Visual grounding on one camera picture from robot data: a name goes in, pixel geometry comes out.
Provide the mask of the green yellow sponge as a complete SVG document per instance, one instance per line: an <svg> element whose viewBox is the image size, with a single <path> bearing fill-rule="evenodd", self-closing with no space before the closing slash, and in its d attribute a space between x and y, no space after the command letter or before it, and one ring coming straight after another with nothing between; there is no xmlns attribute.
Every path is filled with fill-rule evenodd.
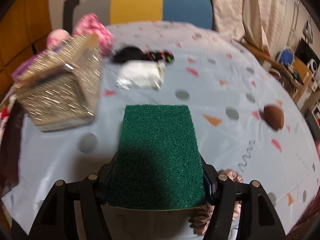
<svg viewBox="0 0 320 240"><path fill-rule="evenodd" d="M131 210L182 210L201 206L205 198L188 106L126 106L108 204Z"/></svg>

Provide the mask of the red fuzzy sock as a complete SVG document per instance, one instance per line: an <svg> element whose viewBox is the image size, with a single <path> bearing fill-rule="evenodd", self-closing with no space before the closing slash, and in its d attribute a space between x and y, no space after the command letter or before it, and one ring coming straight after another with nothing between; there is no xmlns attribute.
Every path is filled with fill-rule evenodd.
<svg viewBox="0 0 320 240"><path fill-rule="evenodd" d="M9 106L6 105L3 107L2 111L1 111L1 120L5 119L9 115L10 115L10 109L9 109Z"/></svg>

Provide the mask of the patterned plastic tablecloth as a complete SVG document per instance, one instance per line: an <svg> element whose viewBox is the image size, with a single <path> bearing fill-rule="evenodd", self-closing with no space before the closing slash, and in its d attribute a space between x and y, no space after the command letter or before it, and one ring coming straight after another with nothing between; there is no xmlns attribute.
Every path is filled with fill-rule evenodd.
<svg viewBox="0 0 320 240"><path fill-rule="evenodd" d="M172 51L160 90L121 89L119 66L105 60L95 120L85 126L42 132L23 115L19 182L2 202L29 231L52 185L84 179L114 156L127 105L187 105L199 152L217 170L261 182L290 232L319 188L319 157L294 101L256 58L219 33L186 23L135 22L109 26L115 49L125 45ZM284 112L284 128L263 119L265 105Z"/></svg>

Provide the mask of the brown round makeup sponge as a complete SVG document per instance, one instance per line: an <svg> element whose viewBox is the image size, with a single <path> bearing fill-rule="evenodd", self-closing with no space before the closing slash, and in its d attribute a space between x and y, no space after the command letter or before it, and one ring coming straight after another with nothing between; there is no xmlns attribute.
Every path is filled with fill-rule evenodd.
<svg viewBox="0 0 320 240"><path fill-rule="evenodd" d="M263 119L273 130L279 131L284 128L284 112L281 107L273 104L263 107Z"/></svg>

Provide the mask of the silver ornate tissue box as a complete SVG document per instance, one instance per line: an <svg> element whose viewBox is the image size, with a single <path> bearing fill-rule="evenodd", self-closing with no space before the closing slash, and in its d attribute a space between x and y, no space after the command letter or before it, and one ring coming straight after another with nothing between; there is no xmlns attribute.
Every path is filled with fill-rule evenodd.
<svg viewBox="0 0 320 240"><path fill-rule="evenodd" d="M98 36L70 36L20 75L17 101L43 132L88 124L95 119L102 68Z"/></svg>

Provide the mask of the white wet wipes pack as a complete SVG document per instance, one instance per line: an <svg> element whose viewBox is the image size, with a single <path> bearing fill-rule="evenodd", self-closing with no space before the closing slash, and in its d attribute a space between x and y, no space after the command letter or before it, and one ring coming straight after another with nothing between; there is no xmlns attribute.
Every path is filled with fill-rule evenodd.
<svg viewBox="0 0 320 240"><path fill-rule="evenodd" d="M164 83L164 61L128 61L118 72L116 86L122 89L141 88L160 90Z"/></svg>

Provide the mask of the wooden side table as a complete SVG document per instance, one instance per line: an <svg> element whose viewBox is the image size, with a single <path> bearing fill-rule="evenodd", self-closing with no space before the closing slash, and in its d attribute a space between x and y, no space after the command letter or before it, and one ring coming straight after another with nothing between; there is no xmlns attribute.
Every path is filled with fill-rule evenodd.
<svg viewBox="0 0 320 240"><path fill-rule="evenodd" d="M312 78L312 72L307 66L295 56L292 65L279 64L277 59L270 57L268 52L262 51L249 44L246 40L240 42L247 48L258 60L266 61L271 64L268 72L278 79L281 85L289 93L292 100L297 103L303 93L307 90Z"/></svg>

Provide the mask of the blue folding chair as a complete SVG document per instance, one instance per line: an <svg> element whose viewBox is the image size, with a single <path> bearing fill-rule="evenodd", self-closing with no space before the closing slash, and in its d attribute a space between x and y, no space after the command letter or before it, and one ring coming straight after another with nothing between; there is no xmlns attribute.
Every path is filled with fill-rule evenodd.
<svg viewBox="0 0 320 240"><path fill-rule="evenodd" d="M295 59L294 51L290 46L285 46L279 53L277 62L279 64L292 65Z"/></svg>

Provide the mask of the pink spotted plush toy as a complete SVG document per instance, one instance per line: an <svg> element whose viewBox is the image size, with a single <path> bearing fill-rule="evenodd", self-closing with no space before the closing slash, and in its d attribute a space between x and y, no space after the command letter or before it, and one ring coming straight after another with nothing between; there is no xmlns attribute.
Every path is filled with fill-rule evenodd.
<svg viewBox="0 0 320 240"><path fill-rule="evenodd" d="M64 29L55 29L47 36L46 47L54 48L69 36L95 34L103 56L111 53L115 41L114 35L99 21L94 13L89 13L80 18L73 32L70 34Z"/></svg>

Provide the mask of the wooden cabinet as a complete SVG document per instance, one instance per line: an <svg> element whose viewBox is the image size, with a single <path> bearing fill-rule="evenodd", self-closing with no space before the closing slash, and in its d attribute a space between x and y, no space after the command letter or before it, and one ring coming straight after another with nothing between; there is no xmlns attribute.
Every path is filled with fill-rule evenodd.
<svg viewBox="0 0 320 240"><path fill-rule="evenodd" d="M44 50L52 31L48 0L16 0L1 19L1 99L25 60Z"/></svg>

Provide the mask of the pink patterned curtain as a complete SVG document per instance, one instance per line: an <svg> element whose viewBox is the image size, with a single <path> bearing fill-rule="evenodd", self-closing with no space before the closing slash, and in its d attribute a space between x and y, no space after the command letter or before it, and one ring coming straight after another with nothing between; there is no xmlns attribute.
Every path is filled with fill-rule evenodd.
<svg viewBox="0 0 320 240"><path fill-rule="evenodd" d="M283 31L287 0L212 0L214 28L221 34L244 38L274 55Z"/></svg>

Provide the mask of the grey yellow blue chair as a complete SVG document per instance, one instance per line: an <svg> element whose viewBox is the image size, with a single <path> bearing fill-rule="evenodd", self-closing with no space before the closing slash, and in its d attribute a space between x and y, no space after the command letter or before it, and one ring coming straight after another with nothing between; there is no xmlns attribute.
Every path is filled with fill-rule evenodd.
<svg viewBox="0 0 320 240"><path fill-rule="evenodd" d="M82 16L94 13L103 25L137 21L186 22L213 29L210 0L65 0L62 26L71 32Z"/></svg>

